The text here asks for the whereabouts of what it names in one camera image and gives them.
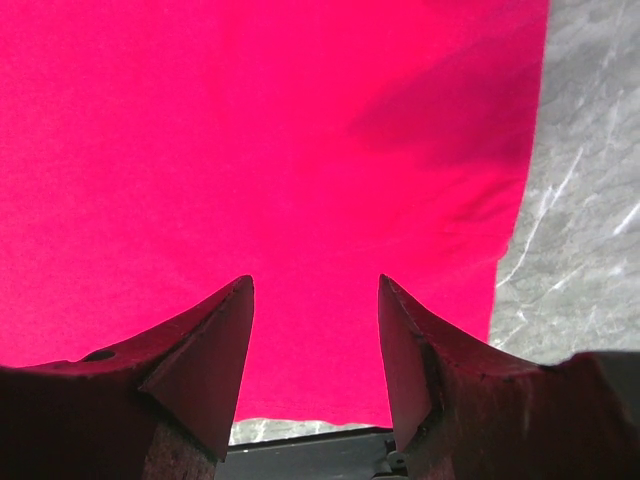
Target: gray marble surface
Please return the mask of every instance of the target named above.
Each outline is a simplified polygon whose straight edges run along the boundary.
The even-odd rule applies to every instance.
[[[640,1],[555,0],[532,170],[491,344],[537,361],[640,350]],[[232,443],[333,431],[255,419]]]

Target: red cloth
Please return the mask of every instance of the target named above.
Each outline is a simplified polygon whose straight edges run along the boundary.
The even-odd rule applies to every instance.
[[[388,425],[378,275],[487,338],[547,8],[2,2],[0,363],[78,359],[250,273],[238,418]]]

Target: pink fabric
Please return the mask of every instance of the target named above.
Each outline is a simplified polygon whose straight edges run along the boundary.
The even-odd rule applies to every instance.
[[[547,8],[2,2],[0,363],[78,359],[250,273],[237,418],[388,425],[378,275],[487,338]]]

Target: gray stone floor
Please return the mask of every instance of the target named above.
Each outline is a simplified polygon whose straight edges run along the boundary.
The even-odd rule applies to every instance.
[[[555,0],[492,345],[542,363],[579,350],[640,350],[639,157],[640,2]],[[339,428],[255,419],[234,426],[232,443]]]

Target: bright red towel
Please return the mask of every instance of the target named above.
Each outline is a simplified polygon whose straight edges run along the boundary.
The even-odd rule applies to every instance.
[[[486,339],[547,9],[2,2],[0,363],[78,359],[250,273],[238,418],[388,425],[378,275]]]

